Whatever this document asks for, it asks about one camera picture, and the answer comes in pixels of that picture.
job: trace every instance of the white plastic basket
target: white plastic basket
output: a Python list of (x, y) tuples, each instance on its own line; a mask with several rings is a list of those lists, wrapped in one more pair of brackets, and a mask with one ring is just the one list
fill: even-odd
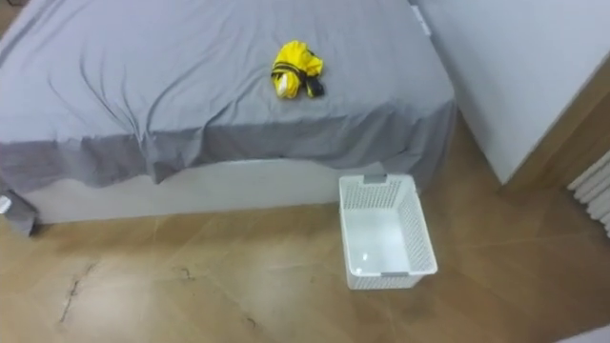
[(437, 272), (413, 177), (343, 176), (339, 191), (350, 289), (407, 289)]
[(0, 214), (4, 214), (9, 211), (12, 202), (4, 195), (0, 195)]

